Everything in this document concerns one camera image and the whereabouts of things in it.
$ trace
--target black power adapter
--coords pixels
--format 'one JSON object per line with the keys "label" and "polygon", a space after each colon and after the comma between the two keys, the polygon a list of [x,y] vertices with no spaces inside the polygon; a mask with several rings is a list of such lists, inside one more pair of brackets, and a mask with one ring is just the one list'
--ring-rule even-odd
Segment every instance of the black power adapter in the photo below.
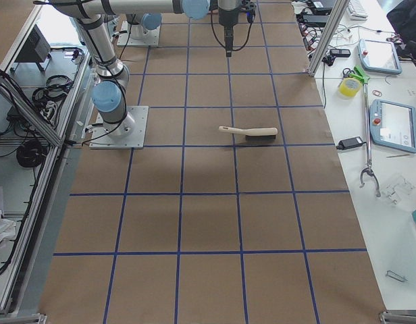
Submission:
{"label": "black power adapter", "polygon": [[336,146],[336,149],[344,151],[344,150],[350,150],[354,149],[355,147],[363,146],[365,142],[363,139],[359,136],[347,138],[346,140],[341,140],[338,145]]}

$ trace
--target reacher grabber tool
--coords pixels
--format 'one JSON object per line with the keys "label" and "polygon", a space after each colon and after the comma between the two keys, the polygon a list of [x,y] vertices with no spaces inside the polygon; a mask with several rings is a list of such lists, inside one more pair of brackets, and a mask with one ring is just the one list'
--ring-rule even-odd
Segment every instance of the reacher grabber tool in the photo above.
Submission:
{"label": "reacher grabber tool", "polygon": [[373,178],[376,182],[376,196],[380,197],[381,196],[381,191],[380,191],[380,186],[379,186],[379,181],[376,178],[375,173],[373,172],[372,168],[371,168],[371,138],[370,138],[370,118],[369,118],[369,114],[370,114],[370,107],[369,107],[369,91],[368,91],[368,87],[367,85],[369,84],[369,79],[370,77],[364,72],[364,70],[360,67],[360,66],[355,66],[354,67],[354,73],[350,75],[353,78],[358,79],[359,81],[361,81],[363,83],[363,92],[364,92],[364,105],[365,105],[365,109],[364,109],[364,114],[365,114],[365,138],[367,141],[366,144],[366,151],[367,151],[367,167],[365,167],[363,169],[363,171],[361,171],[361,174],[359,176],[359,181],[361,183],[361,185],[359,186],[360,188],[364,187],[364,174],[367,174],[369,177]]}

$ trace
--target white table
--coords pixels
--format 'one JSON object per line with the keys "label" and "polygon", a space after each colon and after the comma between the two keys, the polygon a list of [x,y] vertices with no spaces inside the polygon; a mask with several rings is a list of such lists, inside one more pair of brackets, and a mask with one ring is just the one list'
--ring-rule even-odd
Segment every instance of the white table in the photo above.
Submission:
{"label": "white table", "polygon": [[[350,21],[343,17],[342,24],[360,24],[376,30],[392,30],[385,13],[376,0],[361,0],[369,14],[366,22]],[[332,67],[326,67],[325,88],[327,96],[326,115],[334,141],[361,136],[365,138],[363,91],[353,99],[342,98],[338,91],[342,70],[359,64],[357,45],[343,47],[341,44],[354,43],[360,38],[385,40],[388,33],[376,33],[363,28],[351,29],[351,40],[333,39],[332,45],[349,48],[352,55],[348,59],[337,58]],[[401,63],[403,73],[386,77],[385,74],[369,73],[369,102],[385,99],[412,105],[416,108],[416,69],[412,63]],[[323,98],[322,65],[316,74],[316,81]],[[373,90],[382,92],[378,98]],[[404,154],[401,151],[373,145],[373,170],[380,184],[399,173],[416,187],[416,154],[406,157],[387,158]],[[373,270],[388,310],[416,309],[416,226],[411,211],[416,209],[416,188],[408,196],[400,192],[402,201],[397,205],[387,198],[375,197],[375,183],[365,175],[365,186],[360,188],[359,176],[365,167],[365,147],[351,151],[339,151],[340,161],[357,212],[361,230],[369,251]],[[401,283],[386,277],[391,270],[407,278]]]}

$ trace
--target brush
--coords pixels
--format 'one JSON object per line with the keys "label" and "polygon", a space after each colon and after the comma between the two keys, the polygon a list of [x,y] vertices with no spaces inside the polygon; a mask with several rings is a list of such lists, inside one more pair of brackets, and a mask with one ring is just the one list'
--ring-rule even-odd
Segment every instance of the brush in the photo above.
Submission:
{"label": "brush", "polygon": [[245,135],[246,140],[274,140],[278,133],[277,128],[249,128],[243,130],[241,128],[233,128],[227,126],[220,126],[219,131],[223,133]]}

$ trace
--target grid square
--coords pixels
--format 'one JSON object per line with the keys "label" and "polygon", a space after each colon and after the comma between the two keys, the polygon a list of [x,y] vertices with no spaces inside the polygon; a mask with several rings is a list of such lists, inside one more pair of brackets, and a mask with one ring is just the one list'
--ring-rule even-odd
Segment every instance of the grid square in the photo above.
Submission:
{"label": "grid square", "polygon": [[173,323],[175,278],[176,256],[119,256],[108,324]]}
{"label": "grid square", "polygon": [[221,47],[191,47],[188,56],[189,73],[228,73],[228,60]]}
{"label": "grid square", "polygon": [[245,250],[300,250],[301,237],[291,194],[241,194]]}
{"label": "grid square", "polygon": [[181,145],[183,123],[183,108],[149,109],[145,145]]}
{"label": "grid square", "polygon": [[[118,56],[123,51],[123,47],[115,46],[115,53]],[[130,73],[143,73],[147,62],[148,49],[146,47],[126,47],[122,54],[121,61],[127,65]]]}
{"label": "grid square", "polygon": [[316,322],[303,254],[248,254],[244,261],[249,323]]}
{"label": "grid square", "polygon": [[310,61],[300,47],[268,47],[273,73],[303,73]]}
{"label": "grid square", "polygon": [[160,47],[186,47],[188,45],[188,24],[162,24]]}
{"label": "grid square", "polygon": [[187,49],[152,48],[149,50],[147,73],[168,74],[187,72]]}
{"label": "grid square", "polygon": [[[259,20],[258,15],[256,14],[257,18],[255,19],[255,21],[257,22]],[[244,42],[246,41],[247,38],[247,33],[249,31],[249,24],[238,24],[234,27],[234,47],[241,47]],[[252,25],[251,27],[251,32],[250,32],[250,38],[249,41],[247,43],[247,46],[265,46],[265,41],[263,40],[263,33],[262,33],[262,25],[255,23]],[[244,53],[247,49],[249,49],[249,47],[246,47],[245,49],[243,49],[242,51],[239,51],[237,53],[232,54],[233,56],[239,56],[242,53]]]}
{"label": "grid square", "polygon": [[[244,44],[247,32],[249,29],[248,24],[238,24],[234,27],[234,46],[240,47]],[[214,30],[218,39],[224,43],[223,35],[224,28],[219,24],[214,24]],[[262,27],[260,24],[253,24],[251,28],[251,35],[248,46],[264,46]],[[190,46],[191,47],[220,47],[213,36],[213,32],[210,24],[191,24],[190,25]],[[232,56],[240,55],[240,52],[234,53]]]}
{"label": "grid square", "polygon": [[334,142],[323,108],[282,108],[280,114],[288,144]]}
{"label": "grid square", "polygon": [[321,323],[380,323],[385,309],[366,252],[308,254]]}
{"label": "grid square", "polygon": [[274,76],[274,85],[279,105],[322,106],[316,81],[306,74]]}
{"label": "grid square", "polygon": [[183,255],[179,323],[244,323],[239,255]]}
{"label": "grid square", "polygon": [[176,251],[179,196],[128,196],[120,251]]}
{"label": "grid square", "polygon": [[232,148],[186,148],[184,192],[235,192]]}
{"label": "grid square", "polygon": [[263,31],[268,46],[304,47],[298,24],[264,24]]}
{"label": "grid square", "polygon": [[[256,23],[261,23],[261,19],[260,19],[260,17],[259,17],[259,14],[257,13],[258,12],[258,9],[256,9],[256,16],[255,16],[255,20],[254,20],[254,24],[256,24]],[[239,23],[244,23],[244,24],[246,24],[247,26],[249,25],[249,22],[247,21],[247,15],[246,14],[241,14],[241,15],[239,15],[238,16],[238,22]]]}
{"label": "grid square", "polygon": [[184,196],[182,203],[183,251],[237,251],[236,196]]}
{"label": "grid square", "polygon": [[232,145],[232,136],[218,130],[231,124],[230,108],[188,108],[186,145]]}
{"label": "grid square", "polygon": [[263,47],[243,49],[229,59],[230,73],[269,73],[267,51]]}
{"label": "grid square", "polygon": [[271,76],[231,76],[234,106],[275,106]]}
{"label": "grid square", "polygon": [[[112,261],[112,256],[53,257],[38,311],[53,324],[102,323]],[[90,298],[81,307],[75,296]]]}
{"label": "grid square", "polygon": [[275,140],[254,138],[247,140],[244,135],[234,135],[237,145],[273,145],[282,144],[282,128],[277,108],[234,108],[234,127],[237,128],[270,128],[278,129]]}
{"label": "grid square", "polygon": [[263,22],[296,22],[294,8],[290,3],[260,3],[258,10]]}
{"label": "grid square", "polygon": [[141,105],[183,107],[186,76],[145,76]]}
{"label": "grid square", "polygon": [[229,107],[228,76],[188,76],[187,105],[191,107]]}
{"label": "grid square", "polygon": [[[214,30],[219,37],[223,39],[224,34],[223,26],[214,24]],[[220,47],[213,36],[211,26],[209,24],[191,24],[190,25],[190,46],[209,46],[209,47]]]}
{"label": "grid square", "polygon": [[306,248],[365,248],[350,194],[298,194]]}
{"label": "grid square", "polygon": [[130,150],[83,148],[72,193],[124,192],[129,161]]}
{"label": "grid square", "polygon": [[142,76],[130,76],[126,89],[126,103],[129,106],[137,106],[139,102],[140,85]]}
{"label": "grid square", "polygon": [[128,182],[129,192],[179,192],[182,148],[135,151]]}
{"label": "grid square", "polygon": [[122,199],[122,196],[71,196],[55,251],[114,251]]}
{"label": "grid square", "polygon": [[334,146],[288,148],[295,190],[347,190]]}
{"label": "grid square", "polygon": [[291,190],[284,148],[242,147],[236,159],[240,192]]}

